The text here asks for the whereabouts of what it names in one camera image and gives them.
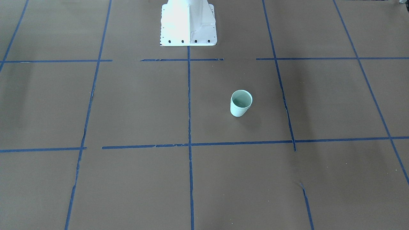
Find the floor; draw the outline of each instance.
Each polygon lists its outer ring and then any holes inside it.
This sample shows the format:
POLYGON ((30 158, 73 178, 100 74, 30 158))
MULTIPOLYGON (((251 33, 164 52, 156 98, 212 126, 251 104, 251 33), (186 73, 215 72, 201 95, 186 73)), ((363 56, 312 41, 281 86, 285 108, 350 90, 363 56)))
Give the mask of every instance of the floor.
POLYGON ((407 229, 404 4, 210 0, 161 47, 165 3, 0 1, 1 230, 407 229))

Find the cup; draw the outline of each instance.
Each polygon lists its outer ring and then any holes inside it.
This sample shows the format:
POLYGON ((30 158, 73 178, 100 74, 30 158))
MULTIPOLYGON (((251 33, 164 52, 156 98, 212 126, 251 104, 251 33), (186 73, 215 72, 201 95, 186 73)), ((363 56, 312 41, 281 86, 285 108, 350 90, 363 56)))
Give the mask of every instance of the cup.
POLYGON ((235 117, 241 117, 253 103, 252 95, 245 90, 238 90, 231 95, 230 112, 235 117))

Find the white bracket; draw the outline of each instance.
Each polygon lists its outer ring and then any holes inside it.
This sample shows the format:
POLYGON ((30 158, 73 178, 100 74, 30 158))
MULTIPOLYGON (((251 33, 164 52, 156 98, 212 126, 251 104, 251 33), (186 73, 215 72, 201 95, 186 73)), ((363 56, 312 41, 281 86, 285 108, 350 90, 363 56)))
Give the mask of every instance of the white bracket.
POLYGON ((216 45, 214 6, 207 0, 168 0, 162 6, 160 45, 216 45))

